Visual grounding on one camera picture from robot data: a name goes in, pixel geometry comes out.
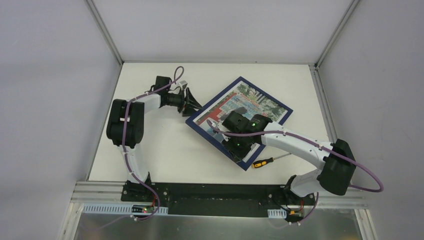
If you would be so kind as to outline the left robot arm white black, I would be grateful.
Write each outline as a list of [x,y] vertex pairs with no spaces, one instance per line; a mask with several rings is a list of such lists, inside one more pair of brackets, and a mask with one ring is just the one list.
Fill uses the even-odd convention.
[[145,115],[164,106],[175,107],[182,117],[190,117],[202,108],[194,98],[186,81],[177,84],[177,93],[171,85],[178,77],[157,76],[155,84],[140,96],[130,100],[112,101],[106,136],[122,155],[127,172],[127,186],[134,187],[133,195],[140,202],[152,198],[150,173],[142,156],[141,141],[144,137]]

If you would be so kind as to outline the blue wooden photo frame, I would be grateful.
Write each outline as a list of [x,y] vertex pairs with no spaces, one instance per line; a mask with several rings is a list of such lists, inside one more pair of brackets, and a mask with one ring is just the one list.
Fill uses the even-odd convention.
[[246,171],[265,146],[254,143],[247,148],[249,152],[246,156],[236,157],[222,145],[229,138],[215,132],[207,123],[209,120],[221,131],[227,131],[222,123],[232,111],[248,120],[259,114],[283,124],[293,113],[293,109],[240,76],[185,121],[196,133]]

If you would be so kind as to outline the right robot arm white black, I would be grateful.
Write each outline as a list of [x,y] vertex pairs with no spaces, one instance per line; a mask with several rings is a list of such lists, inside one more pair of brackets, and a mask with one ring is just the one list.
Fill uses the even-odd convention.
[[298,204],[312,193],[343,196],[348,190],[356,166],[352,151],[343,140],[319,141],[261,114],[248,119],[235,111],[217,128],[227,136],[223,145],[234,157],[241,158],[253,144],[260,144],[286,151],[315,166],[308,173],[291,176],[284,185],[284,200],[290,205]]

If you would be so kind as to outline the yellow black screwdriver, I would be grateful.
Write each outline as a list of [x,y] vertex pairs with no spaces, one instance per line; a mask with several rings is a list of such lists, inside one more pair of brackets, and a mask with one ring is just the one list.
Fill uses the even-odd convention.
[[288,157],[290,155],[291,153],[286,153],[277,157],[270,157],[270,158],[266,158],[262,160],[256,160],[251,164],[251,167],[254,169],[262,168],[270,163],[273,163],[275,160],[279,160],[281,158]]

